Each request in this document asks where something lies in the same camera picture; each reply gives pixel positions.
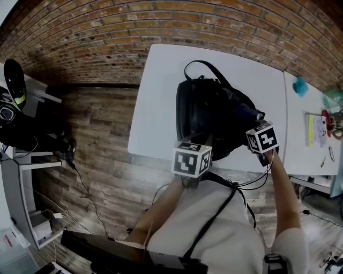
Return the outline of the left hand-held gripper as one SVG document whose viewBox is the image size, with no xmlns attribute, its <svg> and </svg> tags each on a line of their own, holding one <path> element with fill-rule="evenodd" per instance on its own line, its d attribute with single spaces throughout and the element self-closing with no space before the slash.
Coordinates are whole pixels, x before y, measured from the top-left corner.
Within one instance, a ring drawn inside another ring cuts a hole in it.
<svg viewBox="0 0 343 274">
<path fill-rule="evenodd" d="M 177 141 L 173 148 L 171 172 L 181 177 L 185 188 L 196 189 L 210 167 L 213 135 L 195 133 Z"/>
</svg>

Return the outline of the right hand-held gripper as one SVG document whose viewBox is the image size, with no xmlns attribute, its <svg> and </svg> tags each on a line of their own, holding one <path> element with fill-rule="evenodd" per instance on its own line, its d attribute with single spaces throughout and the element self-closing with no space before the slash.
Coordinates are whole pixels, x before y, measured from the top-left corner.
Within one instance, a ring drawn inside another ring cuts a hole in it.
<svg viewBox="0 0 343 274">
<path fill-rule="evenodd" d="M 271 122 L 262 121 L 260 125 L 246 131 L 248 148 L 256 154 L 262 166 L 269 164 L 265 153 L 268 151 L 278 150 L 278 141 Z"/>
</svg>

